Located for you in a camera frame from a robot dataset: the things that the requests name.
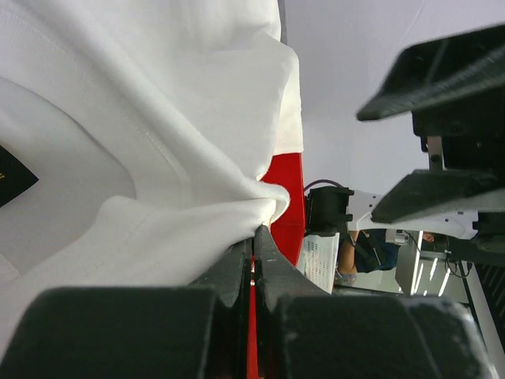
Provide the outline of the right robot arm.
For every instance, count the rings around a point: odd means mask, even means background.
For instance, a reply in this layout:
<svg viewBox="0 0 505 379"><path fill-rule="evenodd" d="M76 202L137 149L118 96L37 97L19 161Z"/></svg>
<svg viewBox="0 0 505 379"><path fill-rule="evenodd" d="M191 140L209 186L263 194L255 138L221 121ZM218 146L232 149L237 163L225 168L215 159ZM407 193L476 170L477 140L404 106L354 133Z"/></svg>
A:
<svg viewBox="0 0 505 379"><path fill-rule="evenodd" d="M307 186L307 235L431 231L454 259L504 263L504 27L445 36L403 50L356 117L410 114L428 167L383 196L321 179Z"/></svg>

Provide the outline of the white t-shirt daisy print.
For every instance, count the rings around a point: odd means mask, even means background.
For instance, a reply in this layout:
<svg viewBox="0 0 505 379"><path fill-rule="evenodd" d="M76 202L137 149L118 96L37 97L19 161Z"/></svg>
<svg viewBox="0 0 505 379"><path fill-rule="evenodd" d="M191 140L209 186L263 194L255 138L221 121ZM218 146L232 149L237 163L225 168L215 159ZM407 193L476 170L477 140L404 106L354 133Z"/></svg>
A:
<svg viewBox="0 0 505 379"><path fill-rule="evenodd" d="M303 149L276 1L4 1L1 144L38 182L1 209L1 343L63 286L184 285L276 221Z"/></svg>

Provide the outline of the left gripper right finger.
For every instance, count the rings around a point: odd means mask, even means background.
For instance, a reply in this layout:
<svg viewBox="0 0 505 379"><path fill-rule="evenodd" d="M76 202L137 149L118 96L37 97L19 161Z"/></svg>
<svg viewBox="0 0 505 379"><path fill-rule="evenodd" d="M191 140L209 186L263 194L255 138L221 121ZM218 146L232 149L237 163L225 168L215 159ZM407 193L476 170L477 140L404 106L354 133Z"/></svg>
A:
<svg viewBox="0 0 505 379"><path fill-rule="evenodd" d="M496 378L477 326L448 298L330 295L253 239L263 378Z"/></svg>

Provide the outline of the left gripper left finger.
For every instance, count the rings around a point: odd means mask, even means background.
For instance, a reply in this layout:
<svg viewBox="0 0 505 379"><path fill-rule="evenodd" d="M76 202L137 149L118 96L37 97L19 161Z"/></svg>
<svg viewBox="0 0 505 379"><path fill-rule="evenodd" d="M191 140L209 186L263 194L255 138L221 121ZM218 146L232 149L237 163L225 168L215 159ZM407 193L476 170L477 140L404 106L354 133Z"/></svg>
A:
<svg viewBox="0 0 505 379"><path fill-rule="evenodd" d="M4 378L243 378L250 240L182 287L60 287L25 310Z"/></svg>

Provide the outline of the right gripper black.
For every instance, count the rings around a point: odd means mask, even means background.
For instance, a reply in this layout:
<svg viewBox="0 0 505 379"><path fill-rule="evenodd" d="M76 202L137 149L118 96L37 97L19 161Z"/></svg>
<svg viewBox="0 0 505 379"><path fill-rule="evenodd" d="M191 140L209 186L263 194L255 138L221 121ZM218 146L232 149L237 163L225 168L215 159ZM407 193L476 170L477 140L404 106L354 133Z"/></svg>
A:
<svg viewBox="0 0 505 379"><path fill-rule="evenodd" d="M441 139L444 166L415 170L386 193L372 221L393 224L504 205L504 25L407 47L356 113L361 122L412 111L424 144Z"/></svg>

